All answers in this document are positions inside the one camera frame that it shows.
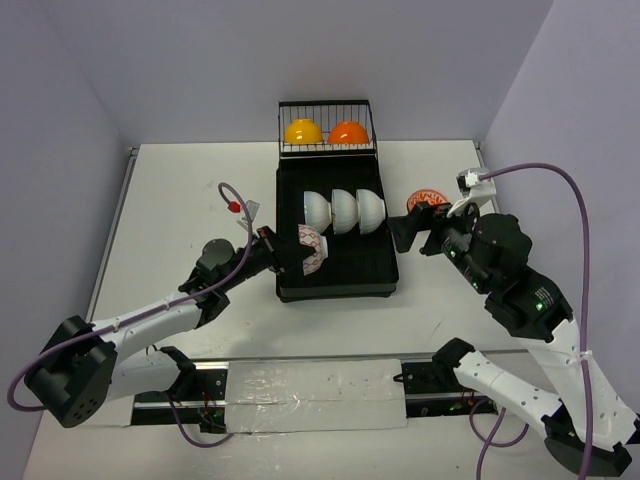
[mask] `white wall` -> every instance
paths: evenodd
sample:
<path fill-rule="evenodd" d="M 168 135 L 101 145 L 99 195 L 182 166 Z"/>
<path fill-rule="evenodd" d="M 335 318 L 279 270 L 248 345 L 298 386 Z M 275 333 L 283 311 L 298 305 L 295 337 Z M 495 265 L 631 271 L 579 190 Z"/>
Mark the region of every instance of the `white wall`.
<path fill-rule="evenodd" d="M 126 156 L 36 1 L 0 2 L 0 66 L 4 389 L 64 318 L 86 311 Z M 0 476 L 16 480 L 39 415 L 9 410 L 1 398 Z"/>
<path fill-rule="evenodd" d="M 586 197 L 592 233 L 590 346 L 640 411 L 640 2 L 556 0 L 483 147 L 493 168 L 546 161 Z M 571 191 L 554 174 L 499 181 L 500 206 L 531 234 L 532 264 L 580 303 L 581 235 Z M 640 477 L 640 449 L 625 478 Z"/>
<path fill-rule="evenodd" d="M 552 0 L 42 0 L 132 143 L 277 138 L 368 97 L 382 139 L 485 137 Z"/>

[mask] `cable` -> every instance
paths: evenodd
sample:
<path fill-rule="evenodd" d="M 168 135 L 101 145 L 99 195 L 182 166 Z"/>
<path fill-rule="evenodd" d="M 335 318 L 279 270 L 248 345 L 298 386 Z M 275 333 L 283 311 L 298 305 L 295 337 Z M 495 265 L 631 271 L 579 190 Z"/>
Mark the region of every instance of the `cable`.
<path fill-rule="evenodd" d="M 482 440 L 485 443 L 487 442 L 487 439 L 482 436 L 482 434 L 476 427 L 476 424 L 473 419 L 474 419 L 474 415 L 476 414 L 476 411 L 478 410 L 478 407 L 484 403 L 487 403 L 488 401 L 489 401 L 488 398 L 483 398 L 473 406 L 473 408 L 471 409 L 471 412 L 469 413 L 469 424 L 471 425 L 471 430 L 473 430 L 473 433 L 476 434 L 476 437 L 478 437 L 480 440 Z M 529 431 L 529 425 L 525 424 L 524 428 L 522 429 L 522 432 L 520 432 L 520 435 L 518 435 L 516 438 L 514 438 L 510 442 L 505 442 L 505 443 L 491 442 L 490 446 L 496 447 L 496 448 L 513 447 L 514 445 L 522 441 L 522 439 L 527 435 L 528 431 Z"/>
<path fill-rule="evenodd" d="M 45 360 L 50 355 L 53 355 L 54 353 L 64 350 L 65 348 L 71 347 L 84 340 L 88 340 L 94 337 L 99 337 L 101 335 L 104 335 L 105 333 L 111 333 L 118 328 L 128 327 L 129 325 L 139 322 L 140 320 L 144 320 L 145 318 L 148 318 L 152 315 L 169 310 L 184 302 L 193 300 L 201 295 L 207 294 L 212 290 L 220 288 L 222 285 L 224 285 L 229 280 L 231 280 L 240 271 L 240 269 L 246 263 L 247 258 L 249 258 L 249 253 L 251 252 L 251 245 L 253 243 L 253 223 L 251 220 L 249 209 L 247 208 L 247 205 L 242 199 L 242 197 L 240 196 L 240 194 L 228 183 L 224 183 L 224 182 L 219 183 L 218 191 L 220 192 L 220 196 L 227 203 L 227 205 L 230 204 L 231 202 L 229 198 L 225 195 L 224 189 L 229 190 L 233 194 L 233 196 L 236 198 L 240 206 L 242 207 L 244 215 L 247 218 L 247 231 L 248 231 L 247 245 L 244 249 L 244 253 L 242 254 L 242 258 L 240 258 L 240 262 L 238 263 L 238 265 L 236 265 L 236 267 L 231 272 L 229 272 L 229 275 L 227 275 L 225 278 L 215 283 L 214 285 L 211 285 L 203 290 L 200 290 L 199 292 L 193 293 L 185 297 L 178 298 L 170 302 L 168 305 L 159 305 L 157 307 L 150 308 L 149 310 L 146 310 L 144 312 L 138 313 L 137 315 L 134 315 L 130 318 L 127 318 L 121 321 L 120 324 L 117 326 L 109 325 L 108 327 L 104 327 L 99 330 L 95 330 L 93 332 L 88 332 L 88 333 L 79 335 L 77 337 L 71 338 L 57 345 L 54 345 L 48 350 L 43 351 L 31 362 L 27 363 L 24 367 L 22 367 L 22 369 L 20 369 L 20 371 L 16 374 L 16 376 L 11 380 L 11 383 L 9 384 L 9 388 L 7 389 L 7 403 L 11 408 L 13 408 L 14 410 L 18 410 L 20 412 L 41 412 L 45 410 L 45 407 L 42 405 L 31 406 L 31 405 L 22 405 L 18 403 L 15 399 L 15 393 L 16 393 L 18 384 L 20 383 L 20 380 L 22 380 L 27 373 L 29 373 L 32 369 L 38 366 L 43 360 Z"/>
<path fill-rule="evenodd" d="M 491 432 L 487 436 L 486 442 L 482 445 L 482 450 L 480 450 L 480 456 L 478 457 L 478 464 L 476 465 L 476 480 L 482 480 L 482 464 L 484 463 L 484 456 L 487 454 L 487 450 L 491 446 L 493 442 L 493 437 L 498 433 L 498 429 L 500 428 L 500 424 L 502 420 L 504 420 L 504 414 L 507 413 L 507 409 L 503 408 L 500 410 L 500 415 L 498 415 L 498 420 L 496 420 L 496 424 L 493 426 Z"/>
<path fill-rule="evenodd" d="M 178 429 L 180 430 L 180 433 L 182 434 L 184 439 L 187 442 L 189 442 L 191 445 L 193 445 L 194 447 L 198 447 L 198 448 L 213 448 L 213 447 L 217 447 L 217 446 L 222 445 L 223 443 L 229 441 L 229 439 L 231 437 L 233 437 L 233 433 L 230 433 L 226 437 L 224 437 L 222 440 L 218 440 L 217 442 L 213 442 L 213 443 L 202 443 L 202 442 L 198 442 L 197 440 L 194 440 L 193 438 L 191 438 L 187 434 L 187 431 L 184 429 L 184 425 L 182 425 L 182 420 L 180 420 L 180 415 L 178 415 L 178 409 L 174 405 L 173 400 L 171 399 L 171 397 L 169 395 L 165 394 L 165 396 L 167 397 L 167 400 L 169 401 L 169 406 L 171 407 L 171 412 L 173 413 L 173 418 L 175 419 L 176 424 L 178 425 Z"/>
<path fill-rule="evenodd" d="M 578 201 L 580 209 L 580 217 L 582 219 L 582 303 L 580 311 L 580 351 L 587 351 L 587 318 L 589 313 L 589 270 L 590 270 L 590 240 L 589 240 L 589 217 L 587 216 L 587 206 L 580 192 L 578 184 L 571 178 L 567 172 L 560 167 L 550 165 L 548 163 L 522 163 L 512 167 L 502 168 L 494 172 L 481 175 L 479 179 L 488 180 L 490 178 L 499 177 L 506 173 L 517 172 L 526 169 L 542 169 L 551 170 L 564 178 Z M 588 357 L 581 358 L 582 379 L 584 381 L 584 396 L 586 406 L 586 423 L 584 452 L 582 453 L 582 463 L 580 465 L 580 473 L 578 480 L 585 480 L 589 473 L 591 464 L 591 451 L 593 449 L 593 390 L 591 388 L 591 375 L 589 374 Z"/>

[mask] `black electronics box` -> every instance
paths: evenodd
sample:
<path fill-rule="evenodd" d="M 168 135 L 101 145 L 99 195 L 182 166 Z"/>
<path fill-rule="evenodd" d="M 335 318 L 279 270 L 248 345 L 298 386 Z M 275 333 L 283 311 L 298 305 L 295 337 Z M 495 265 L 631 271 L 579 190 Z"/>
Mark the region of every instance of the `black electronics box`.
<path fill-rule="evenodd" d="M 284 141 L 287 127 L 297 118 L 309 118 L 320 127 L 323 142 L 292 144 Z M 335 145 L 327 138 L 343 121 L 360 123 L 369 143 Z M 321 194 L 331 201 L 333 189 L 355 196 L 368 189 L 384 200 L 378 168 L 378 149 L 368 100 L 280 102 L 278 115 L 280 161 L 276 174 L 276 229 L 284 238 L 296 240 L 304 224 L 304 192 Z M 278 275 L 276 293 L 283 302 L 312 298 L 388 297 L 396 290 L 398 264 L 391 231 L 386 222 L 368 235 L 358 225 L 334 235 L 330 225 L 322 232 L 329 257 L 316 272 L 304 276 L 302 268 Z"/>

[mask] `bowl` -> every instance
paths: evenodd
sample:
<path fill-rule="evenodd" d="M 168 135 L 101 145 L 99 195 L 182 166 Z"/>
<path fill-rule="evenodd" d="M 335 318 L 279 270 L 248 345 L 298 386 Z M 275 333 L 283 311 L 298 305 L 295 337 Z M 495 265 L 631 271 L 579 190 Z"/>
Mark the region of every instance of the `bowl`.
<path fill-rule="evenodd" d="M 331 192 L 331 216 L 333 233 L 347 233 L 358 223 L 358 203 L 346 190 L 334 189 Z"/>
<path fill-rule="evenodd" d="M 310 118 L 296 118 L 284 132 L 285 143 L 322 143 L 322 130 Z"/>
<path fill-rule="evenodd" d="M 358 122 L 340 122 L 329 134 L 329 143 L 333 144 L 367 144 L 369 135 Z"/>
<path fill-rule="evenodd" d="M 304 223 L 324 232 L 331 225 L 331 205 L 318 192 L 304 192 Z"/>
<path fill-rule="evenodd" d="M 298 225 L 298 239 L 300 244 L 313 247 L 316 250 L 316 253 L 309 255 L 302 262 L 302 273 L 306 277 L 322 266 L 324 259 L 329 256 L 329 246 L 327 239 L 309 225 Z"/>
<path fill-rule="evenodd" d="M 356 190 L 356 201 L 360 234 L 366 235 L 375 231 L 387 215 L 384 200 L 371 190 L 359 189 Z"/>

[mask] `white table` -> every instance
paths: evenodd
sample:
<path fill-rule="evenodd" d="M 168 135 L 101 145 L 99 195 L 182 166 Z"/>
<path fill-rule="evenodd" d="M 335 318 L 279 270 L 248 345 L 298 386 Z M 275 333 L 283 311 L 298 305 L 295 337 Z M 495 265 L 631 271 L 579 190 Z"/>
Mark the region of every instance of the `white table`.
<path fill-rule="evenodd" d="M 379 156 L 390 215 L 404 214 L 407 196 L 420 188 L 455 200 L 456 174 L 479 165 L 471 141 L 382 142 Z M 261 204 L 258 225 L 275 225 L 277 161 L 276 143 L 143 145 L 98 282 L 93 318 L 127 312 L 174 290 L 211 238 L 243 244 L 246 234 L 219 199 L 217 182 Z M 228 360 L 425 356 L 459 336 L 550 388 L 528 354 L 513 352 L 517 344 L 447 260 L 418 254 L 425 238 L 421 234 L 411 253 L 398 256 L 400 282 L 390 298 L 282 304 L 273 275 L 263 273 L 230 292 L 231 305 L 215 322 L 163 344 L 192 357 Z M 130 409 L 127 399 L 105 405 L 72 430 L 45 414 L 24 478 L 462 480 L 473 478 L 481 446 L 466 417 L 449 417 L 410 419 L 407 428 L 393 430 L 240 435 L 219 449 L 200 450 L 175 427 L 118 426 L 127 424 Z M 488 431 L 494 420 L 484 415 L 478 424 Z M 498 438 L 513 438 L 520 428 L 519 419 L 507 417 Z M 530 433 L 516 447 L 490 450 L 484 478 L 574 476 Z"/>

